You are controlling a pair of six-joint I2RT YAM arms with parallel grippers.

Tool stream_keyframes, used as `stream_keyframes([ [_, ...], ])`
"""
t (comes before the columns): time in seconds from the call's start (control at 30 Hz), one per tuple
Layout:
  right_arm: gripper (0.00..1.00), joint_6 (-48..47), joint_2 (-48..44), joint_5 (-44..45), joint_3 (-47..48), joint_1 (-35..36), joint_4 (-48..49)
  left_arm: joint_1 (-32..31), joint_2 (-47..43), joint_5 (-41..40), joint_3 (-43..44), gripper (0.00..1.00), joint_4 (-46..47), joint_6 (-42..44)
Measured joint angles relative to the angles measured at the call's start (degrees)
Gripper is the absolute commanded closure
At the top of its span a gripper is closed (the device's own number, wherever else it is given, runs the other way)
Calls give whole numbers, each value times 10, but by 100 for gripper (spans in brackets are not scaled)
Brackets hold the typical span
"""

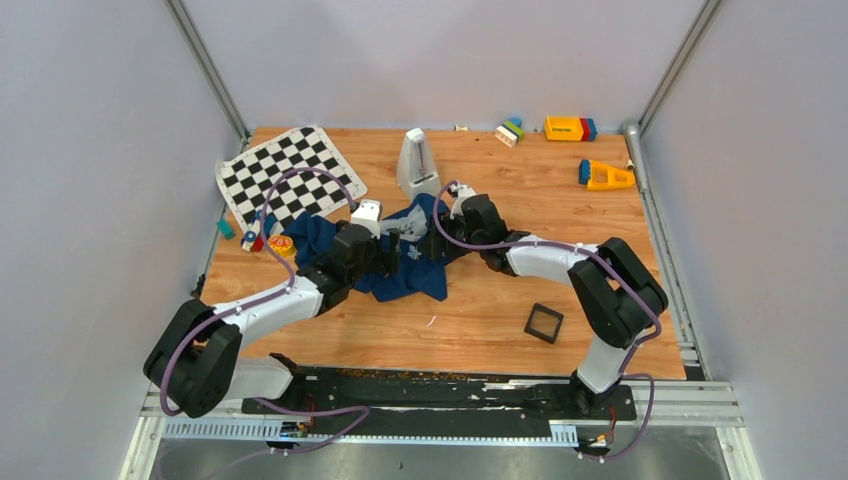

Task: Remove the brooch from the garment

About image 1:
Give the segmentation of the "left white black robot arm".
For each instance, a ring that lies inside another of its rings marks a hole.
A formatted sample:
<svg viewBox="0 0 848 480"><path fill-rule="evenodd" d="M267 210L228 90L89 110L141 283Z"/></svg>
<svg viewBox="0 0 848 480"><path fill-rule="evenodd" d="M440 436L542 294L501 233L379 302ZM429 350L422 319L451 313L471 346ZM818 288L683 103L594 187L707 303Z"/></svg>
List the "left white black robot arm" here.
<svg viewBox="0 0 848 480"><path fill-rule="evenodd" d="M228 303L187 300L142 368L160 390L162 410L199 418L224 400L261 397L283 413L298 411L306 400L304 383L281 360L243 358L241 351L333 309L364 276L395 273L401 256L397 233L382 241L362 225L342 222L328 249L283 284Z"/></svg>

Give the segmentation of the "blue cartoon print shirt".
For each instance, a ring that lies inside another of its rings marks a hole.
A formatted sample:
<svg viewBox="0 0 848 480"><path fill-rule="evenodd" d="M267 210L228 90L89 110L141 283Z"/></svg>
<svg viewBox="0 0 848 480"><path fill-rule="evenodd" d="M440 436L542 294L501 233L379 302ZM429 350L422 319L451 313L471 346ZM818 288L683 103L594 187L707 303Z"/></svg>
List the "blue cartoon print shirt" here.
<svg viewBox="0 0 848 480"><path fill-rule="evenodd" d="M388 230L396 228L401 233L400 261L396 273L388 275L368 273L355 285L361 293L371 293L379 302L389 302L415 293L443 301L448 297L445 267L448 259L433 260L423 253L422 242L425 229L432 225L432 207L438 206L440 213L447 211L443 201L436 201L428 193L417 195L410 205L380 221L384 247L388 246ZM302 213L282 230L292 239L296 249L295 263L304 267L319 253L327 250L336 233L335 225L329 220L310 213Z"/></svg>

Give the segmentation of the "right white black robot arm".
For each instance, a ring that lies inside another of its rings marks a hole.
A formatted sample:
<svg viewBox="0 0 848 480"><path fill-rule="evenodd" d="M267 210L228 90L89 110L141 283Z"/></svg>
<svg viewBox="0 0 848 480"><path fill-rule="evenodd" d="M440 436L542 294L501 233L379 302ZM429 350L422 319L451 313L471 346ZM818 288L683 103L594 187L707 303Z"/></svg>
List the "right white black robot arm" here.
<svg viewBox="0 0 848 480"><path fill-rule="evenodd" d="M495 272L572 288L593 339L571 374L571 403L584 417L598 416L636 349L661 333L669 299L659 281L621 238L589 245L546 240L508 228L488 195L465 185L450 189L455 204L436 200L428 213L423 253L454 260L476 252Z"/></svg>

